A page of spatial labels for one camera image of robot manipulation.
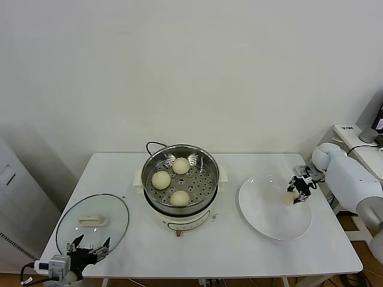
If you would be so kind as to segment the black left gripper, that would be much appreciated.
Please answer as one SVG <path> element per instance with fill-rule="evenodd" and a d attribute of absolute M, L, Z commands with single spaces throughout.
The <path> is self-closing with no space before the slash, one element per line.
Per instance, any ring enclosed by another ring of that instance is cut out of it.
<path fill-rule="evenodd" d="M 66 245 L 66 250 L 71 258 L 70 270 L 83 271 L 88 265 L 95 265 L 98 260 L 103 260 L 110 252 L 111 237 L 107 238 L 102 246 L 93 249 L 78 248 L 84 235 L 76 237 Z"/>

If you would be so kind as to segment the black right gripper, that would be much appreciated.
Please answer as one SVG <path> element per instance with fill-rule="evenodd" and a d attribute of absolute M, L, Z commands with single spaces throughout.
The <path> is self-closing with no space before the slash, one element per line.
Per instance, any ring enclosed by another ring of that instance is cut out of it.
<path fill-rule="evenodd" d="M 314 183 L 304 178 L 292 177 L 288 183 L 287 191 L 293 193 L 293 204 L 305 202 L 311 196 L 311 190 L 314 189 Z"/>

